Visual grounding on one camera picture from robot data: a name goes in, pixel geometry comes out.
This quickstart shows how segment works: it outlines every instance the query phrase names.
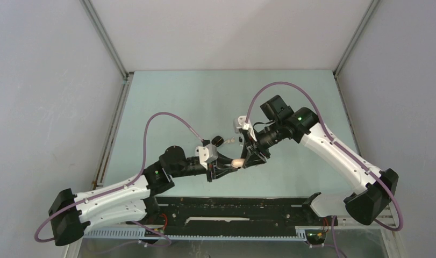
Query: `black knob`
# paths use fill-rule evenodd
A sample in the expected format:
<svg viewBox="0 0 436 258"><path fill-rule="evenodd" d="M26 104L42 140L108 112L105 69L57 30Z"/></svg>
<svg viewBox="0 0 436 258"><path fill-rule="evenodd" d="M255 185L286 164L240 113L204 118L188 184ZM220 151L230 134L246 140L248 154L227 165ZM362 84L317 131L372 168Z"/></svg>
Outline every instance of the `black knob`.
<svg viewBox="0 0 436 258"><path fill-rule="evenodd" d="M211 140L211 144L215 145L216 147L221 146L224 143L224 139L221 136L216 136Z"/></svg>

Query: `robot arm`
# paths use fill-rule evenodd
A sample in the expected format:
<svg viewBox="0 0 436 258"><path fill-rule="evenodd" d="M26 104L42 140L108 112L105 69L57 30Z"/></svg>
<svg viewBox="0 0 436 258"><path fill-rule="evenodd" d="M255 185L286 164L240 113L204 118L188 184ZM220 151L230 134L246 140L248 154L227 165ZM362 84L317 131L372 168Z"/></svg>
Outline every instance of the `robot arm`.
<svg viewBox="0 0 436 258"><path fill-rule="evenodd" d="M381 211L390 203L390 197L383 187L369 174L372 171L394 194L398 175L392 169L382 171L359 155L355 154L338 138L330 140L319 123L318 116L306 107L293 112L280 96L275 96L261 105L266 117L273 123L262 131L256 132L246 117L240 117L234 123L245 138L242 158L243 168L266 163L270 158L269 148L283 139L293 139L309 148L327 161L351 186L352 192L331 197L316 193L304 204L312 214L318 217L337 215L343 212L351 215L356 221L370 225ZM369 170L362 168L355 160Z"/></svg>
<svg viewBox="0 0 436 258"><path fill-rule="evenodd" d="M60 192L49 210L49 214L85 200L76 207L59 214L51 220L55 244L67 245L81 238L93 229L125 221L148 221L159 214L155 195L167 191L175 184L174 177L206 174L209 182L216 180L240 168L264 164L270 158L269 148L283 139L293 139L311 149L335 168L352 187L353 192L331 199L327 195L316 193L305 203L306 212L312 216L325 217L336 215L337 207L349 213L358 222L369 225L389 204L390 198L368 171L351 159L349 152L358 157L380 179L395 192L398 175L391 169L381 171L362 157L356 155L338 138L332 142L326 137L317 115L306 107L293 112L280 96L275 96L261 105L266 117L273 121L262 131L257 132L251 122L245 122L246 116L234 121L235 131L244 137L244 147L240 159L230 159L218 153L216 146L208 140L195 150L196 156L186 158L179 146L171 146L131 185L131 177L114 185L75 195L70 189ZM118 191L88 200L91 196L110 189L124 186Z"/></svg>

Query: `red wire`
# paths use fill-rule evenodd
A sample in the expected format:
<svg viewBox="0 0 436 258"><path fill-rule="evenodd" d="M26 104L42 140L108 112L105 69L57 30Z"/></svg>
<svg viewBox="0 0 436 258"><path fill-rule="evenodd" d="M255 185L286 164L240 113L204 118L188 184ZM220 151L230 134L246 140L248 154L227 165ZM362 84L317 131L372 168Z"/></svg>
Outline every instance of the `red wire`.
<svg viewBox="0 0 436 258"><path fill-rule="evenodd" d="M164 213L162 213L160 216L164 217L164 219L166 220L166 222L164 222L164 227L162 227L163 230L166 230L167 222L168 222L169 220L167 219L167 216L166 216Z"/></svg>
<svg viewBox="0 0 436 258"><path fill-rule="evenodd" d="M324 222L327 224L327 231L325 232L325 233L327 233L328 232L328 220L327 220L327 218L324 218Z"/></svg>

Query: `light blue table surface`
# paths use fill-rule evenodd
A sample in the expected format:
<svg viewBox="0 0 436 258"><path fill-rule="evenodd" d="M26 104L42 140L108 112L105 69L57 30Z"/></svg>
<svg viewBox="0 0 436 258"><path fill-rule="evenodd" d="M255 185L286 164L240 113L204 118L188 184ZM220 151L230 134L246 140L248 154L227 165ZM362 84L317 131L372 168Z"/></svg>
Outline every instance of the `light blue table surface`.
<svg viewBox="0 0 436 258"><path fill-rule="evenodd" d="M287 81L310 94L325 123L350 148L355 149L344 108L330 70L251 71L137 71L134 74L118 128L104 185L125 180L140 171L143 132L148 118L160 111L185 119L204 139L221 135L235 137L235 143L218 150L239 158L242 147L233 130L233 119L245 115L256 92L268 83ZM280 95L294 111L311 108L297 90L274 86L256 101L251 122L267 122L259 106ZM160 116L148 129L147 165L171 145L181 146L186 156L194 156L199 140L178 120ZM270 149L267 164L239 170L209 183L205 175L175 178L175 187L164 196L196 197L297 197L315 192L350 190L340 175L314 152L293 140L284 140Z"/></svg>

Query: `white wall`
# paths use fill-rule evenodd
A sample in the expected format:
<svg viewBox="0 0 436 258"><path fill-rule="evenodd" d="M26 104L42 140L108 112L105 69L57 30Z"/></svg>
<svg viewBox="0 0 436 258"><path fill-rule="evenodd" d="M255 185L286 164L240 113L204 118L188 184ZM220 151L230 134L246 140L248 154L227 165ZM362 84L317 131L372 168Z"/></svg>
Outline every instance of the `white wall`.
<svg viewBox="0 0 436 258"><path fill-rule="evenodd" d="M436 0L382 1L340 84L362 154L400 175L409 257L436 257Z"/></svg>
<svg viewBox="0 0 436 258"><path fill-rule="evenodd" d="M90 189L121 82L79 1L0 1L0 257L61 256L34 231Z"/></svg>
<svg viewBox="0 0 436 258"><path fill-rule="evenodd" d="M335 69L371 0L97 0L128 71Z"/></svg>

